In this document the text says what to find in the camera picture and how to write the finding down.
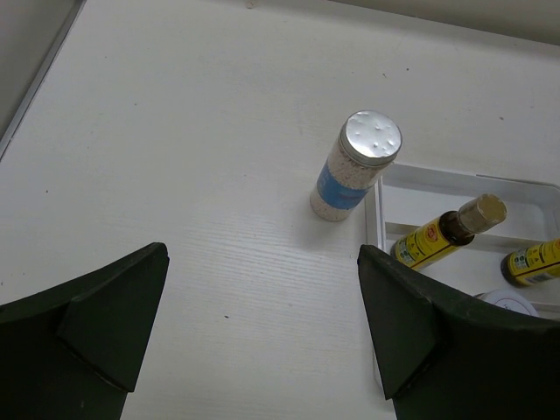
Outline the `spice jar white lid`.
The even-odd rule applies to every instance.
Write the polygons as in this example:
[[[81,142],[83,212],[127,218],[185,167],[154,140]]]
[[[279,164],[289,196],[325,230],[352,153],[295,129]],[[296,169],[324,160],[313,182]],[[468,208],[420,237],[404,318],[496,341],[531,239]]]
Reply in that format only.
[[[490,305],[520,314],[539,318],[536,308],[523,296],[514,290],[492,290],[486,293],[474,295],[475,298]]]

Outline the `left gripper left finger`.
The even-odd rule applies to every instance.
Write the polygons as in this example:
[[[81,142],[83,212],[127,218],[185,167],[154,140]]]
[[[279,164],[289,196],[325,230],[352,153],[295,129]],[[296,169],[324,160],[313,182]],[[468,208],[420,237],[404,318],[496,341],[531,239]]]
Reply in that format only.
[[[3,419],[118,419],[135,390],[170,258],[153,242],[1,307]]]

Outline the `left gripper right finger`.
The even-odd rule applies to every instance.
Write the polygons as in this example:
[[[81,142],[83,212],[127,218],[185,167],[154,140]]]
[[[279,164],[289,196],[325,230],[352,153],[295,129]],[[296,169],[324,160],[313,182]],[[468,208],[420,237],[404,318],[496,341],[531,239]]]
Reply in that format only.
[[[556,419],[559,324],[486,303],[364,245],[358,272],[400,419]]]

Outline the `small yellow bottle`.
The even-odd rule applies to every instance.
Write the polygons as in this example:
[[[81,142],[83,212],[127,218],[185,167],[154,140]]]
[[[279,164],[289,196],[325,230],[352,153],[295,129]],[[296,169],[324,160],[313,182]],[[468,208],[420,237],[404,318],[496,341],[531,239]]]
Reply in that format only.
[[[559,278],[559,239],[520,249],[500,263],[504,279],[525,288]]]
[[[507,214],[501,199],[482,194],[401,237],[392,245],[390,255],[413,270],[427,268],[501,224]]]

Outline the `small yellow bottle front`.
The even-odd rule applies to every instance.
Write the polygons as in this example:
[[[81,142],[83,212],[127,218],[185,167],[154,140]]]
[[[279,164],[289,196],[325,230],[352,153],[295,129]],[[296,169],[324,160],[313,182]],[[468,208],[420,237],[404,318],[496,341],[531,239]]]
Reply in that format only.
[[[559,278],[559,239],[520,249],[500,263],[504,279],[525,288]]]

